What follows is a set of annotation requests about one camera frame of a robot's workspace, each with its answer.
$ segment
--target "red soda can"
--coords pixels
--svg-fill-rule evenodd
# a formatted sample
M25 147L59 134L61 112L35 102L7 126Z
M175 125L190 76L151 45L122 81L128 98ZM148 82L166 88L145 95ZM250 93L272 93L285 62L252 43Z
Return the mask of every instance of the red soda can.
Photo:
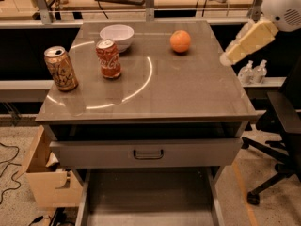
M74 68L67 51L61 46L55 46L44 52L47 68L59 90L69 91L78 85Z
M96 44L96 54L101 64L104 78L118 78L121 75L119 52L112 40L100 40Z

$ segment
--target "white bowl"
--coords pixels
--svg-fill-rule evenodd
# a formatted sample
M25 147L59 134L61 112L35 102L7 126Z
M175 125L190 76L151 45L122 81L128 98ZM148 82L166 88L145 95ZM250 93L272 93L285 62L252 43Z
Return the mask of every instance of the white bowl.
M134 31L127 25L111 25L105 27L100 36L103 40L111 39L117 45L119 53L124 52L133 42Z

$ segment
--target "orange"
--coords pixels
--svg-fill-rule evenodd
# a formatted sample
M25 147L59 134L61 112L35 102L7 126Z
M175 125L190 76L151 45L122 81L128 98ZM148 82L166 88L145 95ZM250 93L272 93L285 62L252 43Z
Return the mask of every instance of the orange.
M177 53L186 52L190 42L190 35L184 30L177 30L170 36L170 46Z

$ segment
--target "plastic bottle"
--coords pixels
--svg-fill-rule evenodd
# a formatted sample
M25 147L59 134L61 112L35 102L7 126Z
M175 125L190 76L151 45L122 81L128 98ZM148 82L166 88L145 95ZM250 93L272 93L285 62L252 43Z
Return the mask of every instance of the plastic bottle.
M251 78L253 77L252 70L253 61L249 60L247 65L245 65L238 73L238 79L242 84L249 84L251 82Z
M266 60L263 60L260 65L256 66L253 70L252 83L260 84L262 83L263 78L266 76Z

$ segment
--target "office chair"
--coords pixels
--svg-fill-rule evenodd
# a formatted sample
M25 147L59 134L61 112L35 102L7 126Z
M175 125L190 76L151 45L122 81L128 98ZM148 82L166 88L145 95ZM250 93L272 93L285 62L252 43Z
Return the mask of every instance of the office chair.
M284 178L296 174L301 182L301 120L296 112L301 108L301 57L279 91L267 92L267 98L270 106L259 118L256 128L280 134L281 141L266 141L270 146L265 146L242 137L243 149L252 146L279 162L275 165L276 175L247 193L247 202L254 205L260 203L261 192ZM287 153L280 153L271 147L284 149Z

